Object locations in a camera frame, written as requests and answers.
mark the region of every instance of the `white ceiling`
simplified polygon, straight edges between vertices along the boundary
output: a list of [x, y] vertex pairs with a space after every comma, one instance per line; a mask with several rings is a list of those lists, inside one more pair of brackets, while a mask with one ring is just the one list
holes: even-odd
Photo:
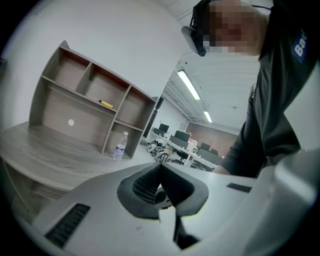
[[[181, 26], [189, 26], [192, 9], [200, 0], [153, 1], [167, 9]], [[273, 5], [272, 0], [245, 2], [265, 7]], [[257, 81], [259, 67], [257, 57], [218, 53], [199, 57], [186, 48], [162, 96], [191, 122], [238, 134], [246, 120], [249, 91]], [[186, 71], [201, 100], [195, 100], [179, 78], [180, 69]], [[209, 112], [213, 123], [207, 121], [203, 111]]]

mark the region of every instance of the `blue logo patch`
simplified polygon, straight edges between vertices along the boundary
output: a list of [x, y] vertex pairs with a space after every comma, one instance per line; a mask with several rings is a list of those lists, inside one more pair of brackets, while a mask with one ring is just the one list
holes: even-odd
[[308, 39], [306, 33], [301, 29], [299, 35], [297, 36], [293, 46], [292, 46], [292, 53], [296, 57], [296, 59], [302, 63], [306, 56], [307, 47], [308, 46]]

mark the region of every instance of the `wall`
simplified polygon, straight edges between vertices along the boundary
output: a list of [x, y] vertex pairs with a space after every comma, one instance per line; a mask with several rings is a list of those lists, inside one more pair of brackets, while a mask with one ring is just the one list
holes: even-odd
[[149, 0], [52, 0], [20, 23], [2, 57], [0, 130], [29, 118], [39, 76], [59, 44], [160, 96], [185, 44], [181, 26]]
[[189, 123], [186, 131], [191, 133], [191, 139], [196, 140], [199, 147], [201, 143], [206, 143], [211, 146], [210, 149], [217, 150], [219, 156], [226, 156], [238, 137], [225, 131], [195, 123]]
[[188, 126], [188, 120], [180, 113], [174, 106], [169, 104], [166, 99], [163, 100], [162, 105], [156, 114], [152, 127], [159, 128], [160, 124], [169, 126], [168, 132], [175, 135], [176, 130]]

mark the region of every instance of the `water bottle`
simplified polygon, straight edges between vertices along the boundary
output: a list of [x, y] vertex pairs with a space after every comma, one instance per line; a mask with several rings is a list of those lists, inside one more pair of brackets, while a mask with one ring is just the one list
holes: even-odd
[[114, 150], [113, 159], [115, 160], [122, 159], [125, 153], [127, 142], [128, 142], [128, 133], [124, 131], [120, 142], [116, 145], [116, 148]]

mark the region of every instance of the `white table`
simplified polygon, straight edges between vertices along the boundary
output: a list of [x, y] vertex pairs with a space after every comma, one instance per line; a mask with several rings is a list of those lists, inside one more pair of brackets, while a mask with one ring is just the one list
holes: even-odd
[[155, 134], [153, 131], [151, 132], [152, 135], [157, 138], [157, 139], [161, 139], [164, 141], [164, 143], [162, 145], [169, 145], [173, 148], [175, 148], [176, 150], [179, 150], [179, 151], [182, 151], [182, 152], [185, 152], [186, 154], [188, 154], [188, 157], [187, 159], [185, 160], [184, 162], [184, 166], [186, 167], [191, 167], [191, 165], [193, 164], [194, 160], [197, 160], [198, 162], [200, 162], [201, 164], [205, 165], [205, 166], [208, 166], [209, 168], [217, 168], [218, 166], [212, 162], [209, 162], [203, 158], [201, 158], [200, 156], [198, 156], [197, 154], [193, 153], [193, 152], [190, 152], [180, 146], [178, 146], [177, 144], [174, 144], [173, 142], [171, 142], [170, 140], [164, 138], [164, 137], [161, 137], [160, 135], [158, 134]]

